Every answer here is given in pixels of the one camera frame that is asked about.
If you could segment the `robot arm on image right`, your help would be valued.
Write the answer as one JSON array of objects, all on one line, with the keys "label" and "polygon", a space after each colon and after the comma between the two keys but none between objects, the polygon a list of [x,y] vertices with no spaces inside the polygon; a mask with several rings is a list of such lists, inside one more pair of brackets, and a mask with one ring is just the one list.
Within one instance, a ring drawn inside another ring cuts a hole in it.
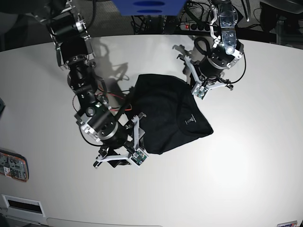
[{"label": "robot arm on image right", "polygon": [[244,45],[237,39],[236,25],[238,12],[230,0],[214,0],[210,6],[213,17],[209,23],[213,45],[203,38],[194,40],[195,48],[204,55],[198,64],[199,78],[203,82],[221,82],[226,85],[239,82],[245,75],[247,63],[244,63],[242,75],[231,82],[220,78],[220,74],[234,66],[241,58],[246,61]]}]

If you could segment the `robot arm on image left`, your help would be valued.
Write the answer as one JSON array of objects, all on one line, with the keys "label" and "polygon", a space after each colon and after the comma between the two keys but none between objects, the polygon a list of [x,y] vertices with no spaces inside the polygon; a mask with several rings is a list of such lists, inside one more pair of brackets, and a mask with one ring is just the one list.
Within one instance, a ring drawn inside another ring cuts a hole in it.
[{"label": "robot arm on image left", "polygon": [[90,136],[99,148],[93,166],[104,162],[112,167],[140,166],[147,158],[144,131],[139,124],[144,114],[121,124],[119,118],[130,104],[125,103],[113,113],[105,81],[94,71],[95,54],[81,13],[70,0],[43,0],[33,15],[46,26],[53,40],[58,66],[69,70],[67,82],[80,104],[76,123],[81,134]]}]

